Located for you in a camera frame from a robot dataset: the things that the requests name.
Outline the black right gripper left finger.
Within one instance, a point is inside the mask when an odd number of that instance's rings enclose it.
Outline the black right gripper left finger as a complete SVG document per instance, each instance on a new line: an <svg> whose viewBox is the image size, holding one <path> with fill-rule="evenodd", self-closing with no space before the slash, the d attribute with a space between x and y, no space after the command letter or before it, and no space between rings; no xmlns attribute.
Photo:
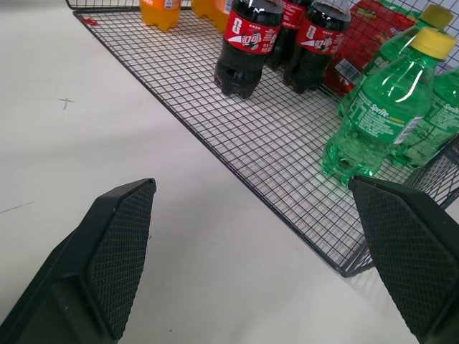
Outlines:
<svg viewBox="0 0 459 344"><path fill-rule="evenodd" d="M143 274L156 182L94 200L1 324L2 343L117 343Z"/></svg>

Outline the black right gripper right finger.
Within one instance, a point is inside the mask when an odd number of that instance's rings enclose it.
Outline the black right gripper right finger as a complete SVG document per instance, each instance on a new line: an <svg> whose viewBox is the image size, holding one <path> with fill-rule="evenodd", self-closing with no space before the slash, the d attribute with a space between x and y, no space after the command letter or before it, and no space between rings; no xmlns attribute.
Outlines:
<svg viewBox="0 0 459 344"><path fill-rule="evenodd" d="M458 224L425 192L349 182L370 255L419 343L458 342Z"/></svg>

